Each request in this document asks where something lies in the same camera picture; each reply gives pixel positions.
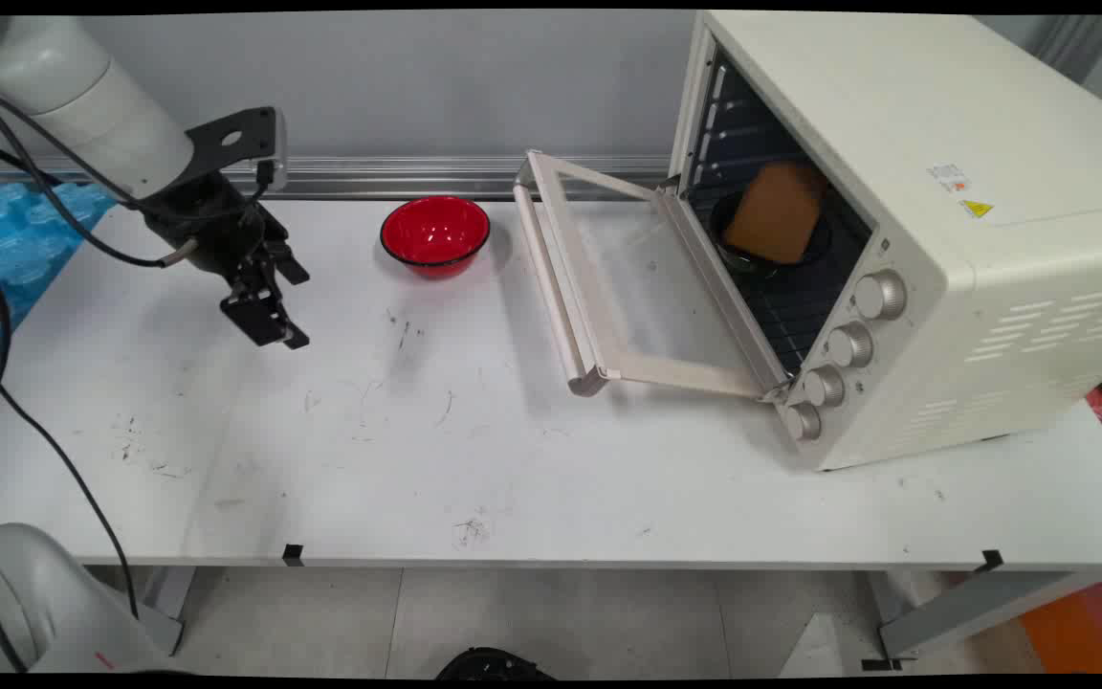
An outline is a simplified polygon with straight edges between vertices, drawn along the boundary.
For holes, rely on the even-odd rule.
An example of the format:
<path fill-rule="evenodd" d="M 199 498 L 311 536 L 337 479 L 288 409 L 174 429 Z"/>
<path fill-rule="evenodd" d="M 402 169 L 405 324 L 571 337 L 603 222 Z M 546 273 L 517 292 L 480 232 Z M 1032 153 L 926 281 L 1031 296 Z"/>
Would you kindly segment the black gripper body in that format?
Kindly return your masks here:
<path fill-rule="evenodd" d="M 242 193 L 226 175 L 207 174 L 143 200 L 142 214 L 171 248 L 195 239 L 187 261 L 198 270 L 238 280 L 290 258 L 287 228 L 261 204 L 269 187 L 259 182 L 253 193 Z"/>

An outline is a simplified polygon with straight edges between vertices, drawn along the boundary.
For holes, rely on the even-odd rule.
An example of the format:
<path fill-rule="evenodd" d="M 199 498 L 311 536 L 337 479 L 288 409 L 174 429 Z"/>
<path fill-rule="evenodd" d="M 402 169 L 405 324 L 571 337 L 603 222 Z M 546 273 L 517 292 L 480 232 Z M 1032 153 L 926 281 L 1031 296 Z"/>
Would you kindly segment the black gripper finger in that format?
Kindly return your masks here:
<path fill-rule="evenodd" d="M 310 344 L 309 336 L 289 317 L 276 274 L 276 269 L 244 269 L 229 279 L 220 313 L 258 347 L 280 342 L 289 349 L 301 349 Z"/>
<path fill-rule="evenodd" d="M 298 262 L 292 248 L 283 240 L 263 240 L 261 252 L 267 258 L 273 271 L 282 274 L 290 284 L 299 286 L 307 282 L 310 274 L 305 267 Z"/>

